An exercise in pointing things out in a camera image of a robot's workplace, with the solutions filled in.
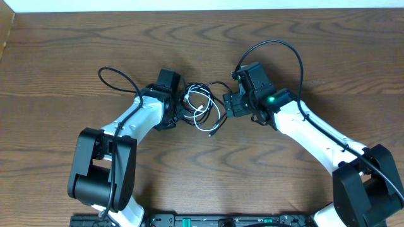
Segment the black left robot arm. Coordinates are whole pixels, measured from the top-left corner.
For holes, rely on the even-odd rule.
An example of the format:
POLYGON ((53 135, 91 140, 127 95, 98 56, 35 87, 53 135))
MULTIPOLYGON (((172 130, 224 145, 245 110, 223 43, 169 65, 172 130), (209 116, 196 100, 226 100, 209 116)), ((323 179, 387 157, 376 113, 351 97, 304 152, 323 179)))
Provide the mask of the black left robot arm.
POLYGON ((101 129, 79 136, 68 180, 68 195, 99 211, 72 216, 71 226, 141 226, 145 209, 133 197, 136 149, 152 129, 172 129, 184 116, 181 76, 161 69, 156 83, 134 89, 133 104, 101 129))

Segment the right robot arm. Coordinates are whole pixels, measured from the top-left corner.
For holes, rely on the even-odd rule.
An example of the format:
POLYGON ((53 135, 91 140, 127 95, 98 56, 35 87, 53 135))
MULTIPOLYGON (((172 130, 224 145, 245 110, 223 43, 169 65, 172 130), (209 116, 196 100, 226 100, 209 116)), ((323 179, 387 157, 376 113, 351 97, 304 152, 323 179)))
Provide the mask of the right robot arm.
POLYGON ((311 216, 313 226, 383 226, 403 209, 403 185, 391 152, 354 141, 320 119, 297 95, 278 90, 258 62, 237 67, 239 90, 223 96, 229 117, 251 120, 291 137, 333 179, 333 202, 311 216))

